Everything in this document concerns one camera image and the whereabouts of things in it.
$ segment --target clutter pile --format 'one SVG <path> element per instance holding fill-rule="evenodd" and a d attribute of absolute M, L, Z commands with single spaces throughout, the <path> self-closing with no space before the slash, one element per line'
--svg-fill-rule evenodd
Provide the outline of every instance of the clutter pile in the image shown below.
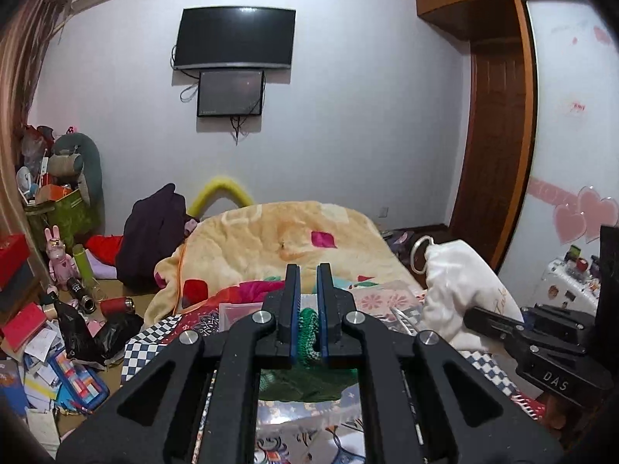
<path fill-rule="evenodd" d="M 100 223 L 98 204 L 103 196 L 101 162 L 97 145 L 70 127 L 54 139 L 50 127 L 27 126 L 21 141 L 17 188 L 24 201 L 37 247 L 43 251 L 43 231 L 60 227 L 70 251 L 75 236 Z"/>
<path fill-rule="evenodd" d="M 49 287 L 0 327 L 0 390 L 52 457 L 60 444 L 57 417 L 89 415 L 109 395 L 96 370 L 123 360 L 143 319 L 131 298 L 106 299 L 82 246 L 66 254 L 58 226 L 45 230 L 50 275 L 70 300 Z M 97 306 L 100 313 L 95 315 Z"/>

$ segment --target red box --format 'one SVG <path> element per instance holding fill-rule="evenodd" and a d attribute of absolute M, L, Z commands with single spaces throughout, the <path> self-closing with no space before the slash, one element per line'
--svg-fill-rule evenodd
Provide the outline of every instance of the red box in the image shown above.
<path fill-rule="evenodd" d="M 0 238 L 0 291 L 4 290 L 13 274 L 30 256 L 24 234 Z"/>

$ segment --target green box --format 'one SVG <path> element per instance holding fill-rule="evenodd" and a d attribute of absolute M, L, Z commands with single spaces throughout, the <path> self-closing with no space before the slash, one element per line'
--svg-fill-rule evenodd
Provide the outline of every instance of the green box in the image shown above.
<path fill-rule="evenodd" d="M 87 234 L 100 223 L 97 207 L 88 207 L 79 190 L 60 200 L 43 202 L 24 207 L 36 246 L 45 251 L 45 229 L 58 225 L 60 237 L 70 253 L 75 244 L 75 235 Z"/>

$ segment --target small toy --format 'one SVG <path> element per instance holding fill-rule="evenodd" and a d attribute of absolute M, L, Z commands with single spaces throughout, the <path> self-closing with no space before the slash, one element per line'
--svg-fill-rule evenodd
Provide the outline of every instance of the small toy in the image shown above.
<path fill-rule="evenodd" d="M 61 290 L 66 291 L 69 278 L 79 277 L 75 262 L 66 254 L 58 225 L 53 226 L 53 235 L 50 229 L 45 229 L 45 239 L 45 252 L 50 258 L 50 276 Z"/>

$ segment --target red book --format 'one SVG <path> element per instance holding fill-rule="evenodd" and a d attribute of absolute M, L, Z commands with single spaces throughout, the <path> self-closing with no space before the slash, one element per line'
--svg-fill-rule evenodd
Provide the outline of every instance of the red book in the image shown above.
<path fill-rule="evenodd" d="M 10 348 L 16 351 L 43 326 L 45 321 L 41 307 L 30 302 L 2 327 L 2 333 Z"/>
<path fill-rule="evenodd" d="M 0 239 L 0 291 L 4 290 L 13 274 L 30 256 L 23 234 L 7 235 Z"/>

